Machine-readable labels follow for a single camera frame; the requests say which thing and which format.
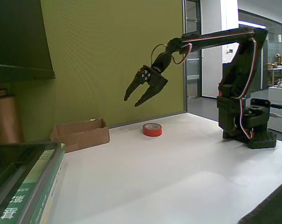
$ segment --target robotic arm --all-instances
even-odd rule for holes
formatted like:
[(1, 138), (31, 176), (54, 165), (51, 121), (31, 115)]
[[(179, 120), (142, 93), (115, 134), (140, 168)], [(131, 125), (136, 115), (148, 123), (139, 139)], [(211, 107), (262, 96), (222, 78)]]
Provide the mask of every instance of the robotic arm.
[(267, 131), (270, 102), (252, 99), (251, 106), (245, 107), (243, 97), (256, 72), (261, 49), (267, 36), (267, 30), (260, 28), (236, 28), (207, 35), (195, 32), (183, 34), (181, 38), (170, 40), (165, 52), (158, 55), (151, 67), (143, 65), (126, 90), (126, 101), (141, 84), (148, 83), (149, 88), (135, 104), (139, 106), (158, 94), (168, 80), (161, 73), (169, 66), (174, 52), (185, 54), (224, 44), (239, 43), (238, 50), (219, 84), (217, 107), (219, 126), (224, 130), (224, 138), (233, 138), (245, 142), (251, 148), (274, 147), (276, 136)]

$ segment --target cardboard box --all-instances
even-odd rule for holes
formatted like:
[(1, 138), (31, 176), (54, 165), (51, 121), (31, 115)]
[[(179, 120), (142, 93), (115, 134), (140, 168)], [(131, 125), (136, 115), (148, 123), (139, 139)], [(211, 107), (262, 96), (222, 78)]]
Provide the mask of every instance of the cardboard box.
[(272, 70), (272, 69), (273, 69), (273, 65), (274, 65), (274, 64), (272, 64), (272, 63), (268, 63), (268, 64), (267, 64), (268, 70)]
[(282, 54), (275, 54), (275, 62), (277, 63), (277, 65), (282, 64)]
[(110, 141), (109, 128), (103, 119), (55, 125), (51, 140), (63, 142), (66, 153)]

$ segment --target copper cylinder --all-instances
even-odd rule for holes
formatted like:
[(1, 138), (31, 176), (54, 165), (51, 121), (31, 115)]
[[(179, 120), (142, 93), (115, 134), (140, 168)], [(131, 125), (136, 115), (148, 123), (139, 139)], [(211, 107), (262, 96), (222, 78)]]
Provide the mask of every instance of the copper cylinder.
[(0, 90), (0, 143), (24, 142), (17, 108), (16, 98)]

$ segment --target tape roll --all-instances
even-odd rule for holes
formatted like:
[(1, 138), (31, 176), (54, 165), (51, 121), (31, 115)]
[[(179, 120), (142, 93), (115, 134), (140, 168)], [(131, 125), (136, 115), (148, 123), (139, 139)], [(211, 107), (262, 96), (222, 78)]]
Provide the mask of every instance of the tape roll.
[(143, 134), (150, 137), (157, 137), (163, 133), (162, 126), (156, 123), (147, 123), (143, 125)]

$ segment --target green wall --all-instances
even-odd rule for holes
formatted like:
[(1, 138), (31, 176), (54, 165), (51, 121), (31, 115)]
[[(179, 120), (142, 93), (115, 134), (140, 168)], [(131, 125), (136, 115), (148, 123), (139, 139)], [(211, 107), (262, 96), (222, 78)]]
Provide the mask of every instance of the green wall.
[(171, 64), (164, 72), (168, 84), (145, 104), (134, 107), (146, 84), (123, 101), (137, 70), (150, 64), (153, 47), (181, 36), (182, 1), (41, 0), (41, 5), (56, 79), (11, 85), (26, 141), (47, 138), (55, 123), (102, 117), (116, 125), (184, 110), (181, 65)]

